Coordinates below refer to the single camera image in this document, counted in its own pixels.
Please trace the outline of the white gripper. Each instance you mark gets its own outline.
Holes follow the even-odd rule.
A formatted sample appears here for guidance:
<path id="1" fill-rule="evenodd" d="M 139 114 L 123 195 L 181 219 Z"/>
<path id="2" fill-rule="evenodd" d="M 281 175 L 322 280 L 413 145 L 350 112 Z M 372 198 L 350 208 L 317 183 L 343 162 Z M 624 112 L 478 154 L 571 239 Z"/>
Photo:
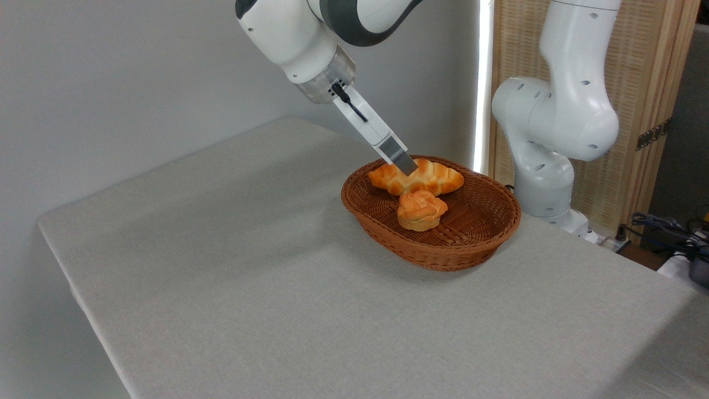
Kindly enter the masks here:
<path id="1" fill-rule="evenodd" d="M 418 169 L 418 164 L 407 153 L 405 144 L 354 86 L 344 88 L 342 84 L 334 83 L 330 90 L 333 103 L 340 113 L 387 164 L 397 167 L 405 175 L 411 175 Z"/>

